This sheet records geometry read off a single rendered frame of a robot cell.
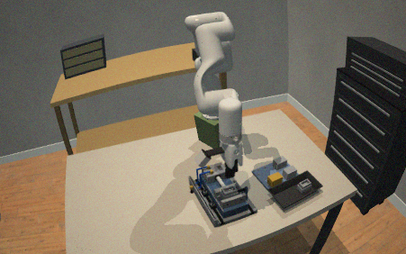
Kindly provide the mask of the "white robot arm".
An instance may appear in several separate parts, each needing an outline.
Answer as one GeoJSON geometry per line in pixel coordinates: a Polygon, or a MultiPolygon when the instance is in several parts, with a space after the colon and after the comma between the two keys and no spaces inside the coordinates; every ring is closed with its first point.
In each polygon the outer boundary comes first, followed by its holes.
{"type": "MultiPolygon", "coordinates": [[[[185,26],[194,36],[195,51],[199,56],[194,62],[197,72],[194,93],[198,109],[205,119],[219,119],[219,138],[222,142],[239,143],[242,138],[239,95],[234,89],[221,89],[221,81],[214,75],[233,68],[230,45],[230,41],[235,39],[233,25],[225,13],[217,12],[188,16],[185,26]]],[[[198,167],[204,168],[211,156],[222,153],[225,153],[222,147],[201,149],[194,161],[198,167]]]]}

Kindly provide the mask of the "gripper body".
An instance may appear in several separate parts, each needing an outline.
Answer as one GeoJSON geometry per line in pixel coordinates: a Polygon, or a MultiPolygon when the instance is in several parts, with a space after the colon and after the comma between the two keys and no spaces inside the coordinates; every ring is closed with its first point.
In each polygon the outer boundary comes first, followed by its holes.
{"type": "Polygon", "coordinates": [[[241,140],[239,141],[238,144],[225,143],[220,140],[220,147],[222,147],[225,152],[225,153],[221,154],[221,157],[230,169],[232,169],[232,167],[234,167],[235,159],[238,160],[238,164],[242,167],[243,150],[242,150],[241,140]]]}

